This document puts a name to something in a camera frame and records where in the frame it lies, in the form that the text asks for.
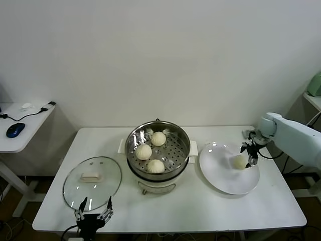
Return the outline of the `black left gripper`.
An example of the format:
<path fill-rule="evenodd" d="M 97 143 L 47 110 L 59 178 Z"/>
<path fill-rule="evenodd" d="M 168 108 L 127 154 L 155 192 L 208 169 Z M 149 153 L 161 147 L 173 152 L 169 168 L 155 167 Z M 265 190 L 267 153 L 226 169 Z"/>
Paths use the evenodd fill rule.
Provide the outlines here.
<path fill-rule="evenodd" d="M 98 229 L 105 226 L 105 221 L 109 221 L 113 216 L 112 197 L 109 197 L 107 207 L 101 214 L 83 214 L 87 198 L 80 203 L 78 209 L 74 211 L 77 227 L 80 229 L 80 238 L 95 238 Z"/>

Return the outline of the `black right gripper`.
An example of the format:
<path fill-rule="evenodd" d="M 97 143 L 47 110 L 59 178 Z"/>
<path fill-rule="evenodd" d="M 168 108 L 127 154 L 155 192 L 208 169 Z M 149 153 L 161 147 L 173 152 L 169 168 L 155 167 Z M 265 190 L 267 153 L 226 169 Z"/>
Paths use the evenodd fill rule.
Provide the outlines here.
<path fill-rule="evenodd" d="M 247 151 L 249 158 L 248 163 L 245 168 L 255 167 L 257 165 L 258 159 L 253 157 L 258 157 L 258 152 L 261 149 L 261 146 L 258 144 L 252 144 L 249 141 L 243 142 L 240 148 L 240 153 Z"/>

